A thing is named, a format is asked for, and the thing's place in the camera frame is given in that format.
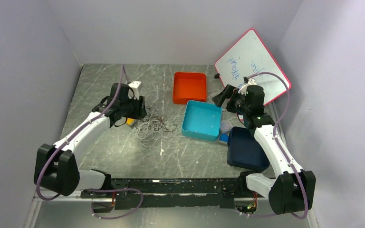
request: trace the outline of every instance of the white object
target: white object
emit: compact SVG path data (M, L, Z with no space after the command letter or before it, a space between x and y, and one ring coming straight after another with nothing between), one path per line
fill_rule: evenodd
M259 72L272 72L281 77L289 89L291 87L289 80L254 29L250 29L245 33L220 57L216 61L215 67L220 74L223 86L230 84L241 88L245 85L243 77ZM286 91L281 81L272 75L256 76L254 80L257 85L264 88L264 105Z
M275 180L265 177L262 173L254 173L246 177L246 183L248 189L261 194L261 196L268 200L269 191Z
M87 119L85 119L76 129L78 129L82 124L90 122L92 118L98 116L99 114L99 112L90 113ZM86 149L88 148L88 146L96 141L97 138L99 138L102 133L107 131L109 128L110 119L103 115L97 120L90 123L87 127L85 127L73 140L68 141L67 145L62 150L72 151L72 153L75 155L77 167L79 168L82 159L85 157ZM76 129L74 129L65 138L54 143L55 148L58 148L58 146L60 146L63 142L67 141L70 135L73 134L74 131L76 131ZM103 186L105 179L104 174L95 170L79 170L79 176L79 184L77 185L75 190L99 189Z
M128 84L128 86L133 90L133 94L134 99L139 99L140 93L139 91L141 91L142 89L142 82L139 81L133 81L131 83Z
M272 125L264 125L262 127L258 127L254 133L254 139L260 144L262 149L264 150L268 160L275 172L275 177L283 174L284 172L294 173L293 169L289 165L282 151L279 149L273 138L273 126ZM290 158L290 163L292 163L297 171L303 169L297 161L294 160L292 155L289 153L288 149L282 142L280 136L277 134L276 138L279 140L282 145L284 151ZM269 179L260 173L250 174L246 177L246 184L249 190L258 192L265 198L268 198L269 191L275 180Z
M272 125L264 125L262 127L258 127L254 133L254 139L260 144L262 149L264 150L268 160L275 172L275 177L283 174L284 172L294 173L293 169L288 164L285 156L283 155L282 151L280 151L278 145L276 144L273 138L273 126ZM286 154L290 158L291 162L295 166L296 170L300 171L303 169L297 161L294 160L292 155L290 154L289 150L282 142L279 134L276 135L277 139L279 140L280 144L282 145L283 149L285 150Z
M63 139L54 143L55 148L58 148L63 142L67 141L70 135L76 131L85 122L89 122L92 118L98 116L99 112L92 112L89 116L71 133L65 136ZM67 142L67 145L63 148L64 151L71 150L75 154L77 166L80 167L82 159L85 157L86 149L90 144L94 143L99 136L110 128L110 119L105 115L101 116L91 124L86 126L73 140Z
M227 134L232 129L232 125L228 120L222 120L220 124L220 133Z
M245 95L245 94L246 94L246 92L247 92L247 87L248 87L249 85L254 85L254 86L256 86L256 85L257 85L257 83L255 82L254 78L250 78L250 79L248 80L248 83L244 84L244 85L243 85L243 86L239 89L239 94L243 94L243 95Z

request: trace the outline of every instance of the dark blue tray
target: dark blue tray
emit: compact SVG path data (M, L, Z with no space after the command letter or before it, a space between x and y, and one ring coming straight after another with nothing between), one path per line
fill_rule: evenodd
M251 133L242 127L233 127L230 131L227 163L259 172L269 167L268 157L262 147Z

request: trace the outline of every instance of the table surface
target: table surface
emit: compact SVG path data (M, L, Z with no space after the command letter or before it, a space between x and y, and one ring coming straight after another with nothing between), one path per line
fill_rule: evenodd
M62 137L69 134L118 82L120 64L85 64L70 104ZM112 127L99 137L85 153L82 170L97 169L113 178L212 178L238 177L245 169L226 163L227 146L181 135L186 105L173 103L173 79L176 72L201 72L207 76L207 102L223 89L215 79L214 66L207 65L138 65L126 64L130 80L142 81L141 95L158 115L168 117L177 129L172 137L158 140L145 148L136 137L137 129L128 125ZM232 113L223 111L223 120L240 126Z
M128 126L110 128L91 145L83 159L82 169L99 169L114 178L182 178L182 177L238 177L244 169L226 163L227 147L188 138L181 135L185 105L175 105L172 100L175 72L202 72L207 75L208 102L222 90L220 80L214 79L214 66L191 65L126 65L131 80L140 80L142 94L150 106L169 117L178 129L168 139L144 148L136 137L136 130ZM120 65L86 64L83 67L75 95L69 108L62 137L77 127L90 110L105 96L111 85L118 81ZM223 112L223 119L240 126L234 114ZM273 176L267 169L266 176ZM104 216L125 213L112 211ZM259 199L256 214L272 212L268 201ZM90 216L90 202L43 202L36 227L309 227L306 220L295 219L290 214L271 218L247 218L233 209L218 207L143 208L136 213L116 220L102 220Z

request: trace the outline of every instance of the orange wire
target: orange wire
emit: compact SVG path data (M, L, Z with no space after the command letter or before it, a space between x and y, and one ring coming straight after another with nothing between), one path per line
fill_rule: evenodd
M257 200L258 200L258 194L256 192L253 193L253 198L252 198L252 202L253 202L253 205L254 207L257 206Z
M115 192L113 192L113 198L111 200L111 206L115 205Z

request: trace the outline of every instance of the teal tray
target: teal tray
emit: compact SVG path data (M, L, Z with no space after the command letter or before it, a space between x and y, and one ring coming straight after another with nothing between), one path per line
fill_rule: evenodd
M214 104L188 101L182 122L182 135L215 141L219 136L221 108Z

